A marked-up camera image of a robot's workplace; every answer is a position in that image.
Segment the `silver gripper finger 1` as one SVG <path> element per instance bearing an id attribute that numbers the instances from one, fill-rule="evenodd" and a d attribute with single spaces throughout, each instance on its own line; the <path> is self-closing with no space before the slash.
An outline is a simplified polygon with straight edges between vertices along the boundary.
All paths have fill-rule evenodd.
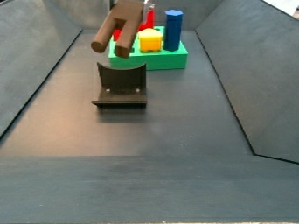
<path id="1" fill-rule="evenodd" d="M 143 20 L 142 20 L 143 23 L 147 21 L 147 13 L 154 8 L 155 8 L 155 0 L 143 0 Z"/>

